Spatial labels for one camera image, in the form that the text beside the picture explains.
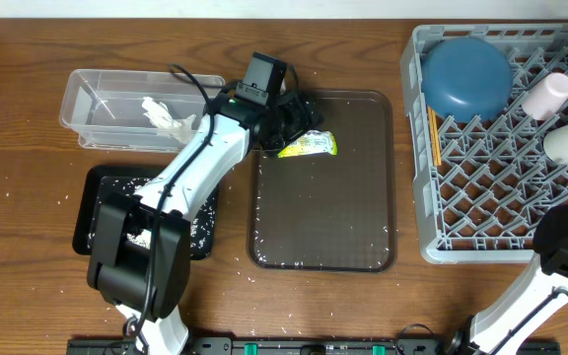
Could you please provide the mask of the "yellow green snack wrapper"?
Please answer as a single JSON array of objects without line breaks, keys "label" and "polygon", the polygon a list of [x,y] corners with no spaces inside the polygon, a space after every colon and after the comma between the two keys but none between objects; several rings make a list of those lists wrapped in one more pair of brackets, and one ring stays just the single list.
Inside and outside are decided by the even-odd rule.
[{"label": "yellow green snack wrapper", "polygon": [[330,131],[309,130],[277,154],[278,158],[290,158],[315,154],[337,154],[337,144]]}]

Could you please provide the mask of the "pink cup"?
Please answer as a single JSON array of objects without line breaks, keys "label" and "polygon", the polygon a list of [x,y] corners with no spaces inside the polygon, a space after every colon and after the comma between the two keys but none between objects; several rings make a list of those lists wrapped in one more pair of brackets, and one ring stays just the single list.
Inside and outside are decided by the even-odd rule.
[{"label": "pink cup", "polygon": [[568,76],[550,73],[533,86],[521,104],[526,115],[535,120],[552,118],[568,100]]}]

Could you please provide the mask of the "dark blue plate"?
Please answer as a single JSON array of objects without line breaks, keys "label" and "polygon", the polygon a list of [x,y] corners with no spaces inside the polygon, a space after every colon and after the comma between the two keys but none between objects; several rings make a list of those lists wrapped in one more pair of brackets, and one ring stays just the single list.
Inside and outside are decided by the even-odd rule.
[{"label": "dark blue plate", "polygon": [[506,55],[472,36],[437,44],[422,64],[426,105],[442,117],[468,123],[495,119],[511,98],[513,71]]}]

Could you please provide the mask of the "white paper napkin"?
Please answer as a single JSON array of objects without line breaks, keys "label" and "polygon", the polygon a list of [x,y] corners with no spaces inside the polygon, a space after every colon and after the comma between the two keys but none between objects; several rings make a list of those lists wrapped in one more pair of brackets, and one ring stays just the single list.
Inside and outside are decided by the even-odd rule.
[{"label": "white paper napkin", "polygon": [[143,99],[142,107],[144,115],[153,126],[169,133],[182,144],[187,144],[192,139],[194,135],[192,125],[196,119],[195,114],[185,118],[174,118],[164,103],[157,102],[151,97]]}]

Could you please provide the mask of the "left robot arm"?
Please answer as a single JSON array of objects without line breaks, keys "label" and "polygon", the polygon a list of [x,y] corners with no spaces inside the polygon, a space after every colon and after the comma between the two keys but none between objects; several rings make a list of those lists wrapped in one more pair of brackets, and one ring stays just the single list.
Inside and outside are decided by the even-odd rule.
[{"label": "left robot arm", "polygon": [[124,315],[141,354],[179,354],[187,340],[178,301],[190,267],[190,224],[224,175],[253,147],[279,153],[322,121],[303,93],[207,100],[190,142],[130,195],[103,198],[87,282]]}]

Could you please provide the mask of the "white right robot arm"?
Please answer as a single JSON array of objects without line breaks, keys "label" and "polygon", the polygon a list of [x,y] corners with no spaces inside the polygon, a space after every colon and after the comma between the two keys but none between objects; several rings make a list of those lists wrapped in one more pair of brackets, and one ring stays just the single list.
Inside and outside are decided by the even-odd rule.
[{"label": "white right robot arm", "polygon": [[467,320],[448,354],[515,354],[528,336],[568,304],[568,204],[543,215],[533,248],[523,273],[495,303]]}]

